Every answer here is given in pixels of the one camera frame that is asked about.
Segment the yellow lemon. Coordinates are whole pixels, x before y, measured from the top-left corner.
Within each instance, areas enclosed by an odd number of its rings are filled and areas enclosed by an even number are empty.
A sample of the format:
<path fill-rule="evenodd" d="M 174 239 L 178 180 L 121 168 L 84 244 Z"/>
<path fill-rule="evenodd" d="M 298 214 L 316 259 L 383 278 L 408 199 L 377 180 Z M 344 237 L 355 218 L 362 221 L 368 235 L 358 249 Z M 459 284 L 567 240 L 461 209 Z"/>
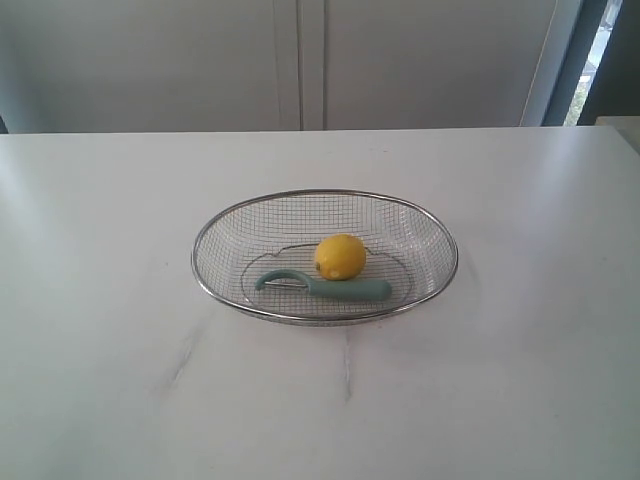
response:
<path fill-rule="evenodd" d="M 357 277 L 366 265 L 367 250 L 357 237 L 337 234 L 322 240 L 315 249 L 314 264 L 318 274 L 330 281 Z"/>

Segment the teal handled peeler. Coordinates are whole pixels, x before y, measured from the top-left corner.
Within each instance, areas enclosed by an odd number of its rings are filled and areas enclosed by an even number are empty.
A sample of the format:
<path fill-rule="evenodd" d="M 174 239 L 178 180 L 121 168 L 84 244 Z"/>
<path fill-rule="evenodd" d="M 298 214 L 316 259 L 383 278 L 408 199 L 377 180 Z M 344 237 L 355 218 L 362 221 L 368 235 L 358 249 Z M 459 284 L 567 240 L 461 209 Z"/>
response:
<path fill-rule="evenodd" d="M 256 280 L 256 290 L 266 287 L 302 289 L 313 297 L 346 301 L 385 301 L 392 295 L 392 286 L 386 280 L 316 280 L 290 269 L 274 270 Z"/>

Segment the dark window frame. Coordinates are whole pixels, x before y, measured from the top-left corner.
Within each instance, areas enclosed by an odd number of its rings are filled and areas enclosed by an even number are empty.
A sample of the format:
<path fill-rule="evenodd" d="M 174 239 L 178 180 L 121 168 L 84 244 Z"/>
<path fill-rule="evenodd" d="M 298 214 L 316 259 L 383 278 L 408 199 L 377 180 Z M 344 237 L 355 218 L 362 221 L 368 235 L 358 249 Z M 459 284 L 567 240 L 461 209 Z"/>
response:
<path fill-rule="evenodd" d="M 544 126 L 561 125 L 605 13 L 605 1 L 583 1 L 543 116 Z M 579 126 L 601 116 L 639 114 L 639 3 L 623 1 L 579 115 Z"/>

